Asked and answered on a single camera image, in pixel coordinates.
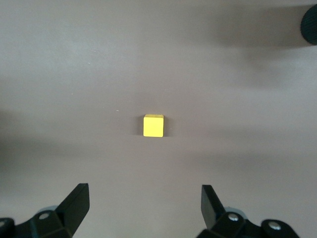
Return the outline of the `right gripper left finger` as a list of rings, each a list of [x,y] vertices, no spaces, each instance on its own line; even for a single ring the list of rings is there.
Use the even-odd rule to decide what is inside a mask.
[[[2,238],[72,238],[89,211],[89,185],[78,184],[56,207],[42,209],[32,218],[15,224],[0,219]]]

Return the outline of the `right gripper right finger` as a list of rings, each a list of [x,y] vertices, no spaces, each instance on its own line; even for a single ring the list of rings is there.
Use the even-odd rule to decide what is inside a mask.
[[[225,209],[211,185],[202,185],[201,212],[206,225],[199,238],[297,238],[287,223],[266,219],[253,224],[237,209]]]

